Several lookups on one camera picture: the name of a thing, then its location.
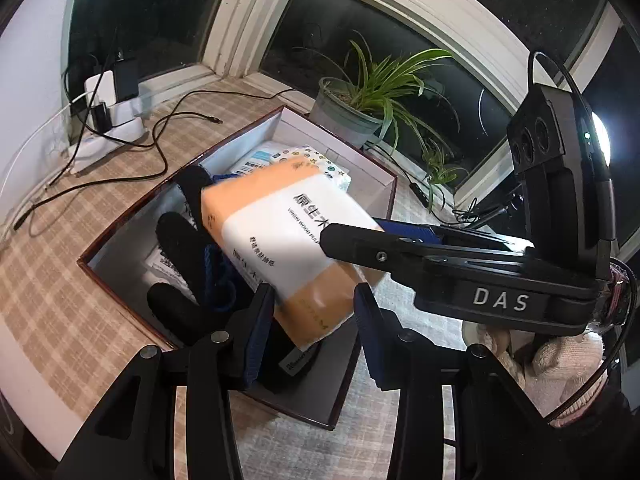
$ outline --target white wall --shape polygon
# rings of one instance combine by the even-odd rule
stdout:
[[[24,141],[63,105],[68,0],[24,0],[0,36],[0,189]],[[60,165],[64,121],[44,128],[22,152],[0,198],[0,224]]]

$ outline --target camera lens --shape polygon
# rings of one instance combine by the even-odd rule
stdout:
[[[522,131],[522,151],[527,162],[533,162],[533,139],[526,128]]]
[[[520,149],[517,144],[511,145],[511,155],[513,155],[513,161],[516,163],[516,166],[520,165]]]
[[[536,137],[540,150],[546,153],[549,149],[549,130],[546,129],[545,121],[540,118],[536,121]]]

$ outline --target plant pot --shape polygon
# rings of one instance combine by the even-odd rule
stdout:
[[[309,120],[319,124],[356,148],[361,148],[382,124],[382,119],[375,119],[351,108],[333,93],[347,91],[344,81],[335,77],[323,77],[320,80],[320,91],[316,98]]]

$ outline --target white cable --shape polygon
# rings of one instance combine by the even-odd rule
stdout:
[[[11,175],[11,172],[14,169],[15,163],[18,161],[18,159],[20,158],[20,155],[22,154],[22,152],[24,151],[24,149],[27,147],[27,145],[31,142],[31,140],[42,131],[42,129],[47,126],[48,124],[51,123],[51,121],[55,120],[60,114],[64,113],[64,111],[69,108],[73,103],[75,103],[76,101],[79,101],[80,99],[84,98],[86,95],[90,94],[91,92],[84,92],[83,94],[80,94],[78,97],[74,98],[70,103],[68,103],[67,105],[65,105],[61,110],[59,110],[52,118],[50,118],[47,122],[45,122],[41,127],[39,127],[37,130],[35,130],[27,140],[25,140],[22,144],[22,146],[20,147],[20,150],[18,150],[18,153],[15,154],[14,156],[14,160],[12,160],[11,162],[11,166],[9,166],[9,170],[6,172],[6,176],[4,177],[4,182],[2,183],[2,187],[0,188],[0,204],[2,203],[2,194],[4,193],[4,188],[6,187],[6,183],[9,181],[9,176]]]

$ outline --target orange and white tissue pack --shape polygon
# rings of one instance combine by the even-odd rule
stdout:
[[[362,269],[324,255],[322,229],[341,223],[380,230],[304,158],[203,189],[202,220],[254,290],[261,282],[274,287],[274,316],[301,350],[349,319],[353,290],[366,280]],[[381,276],[367,269],[369,281]]]

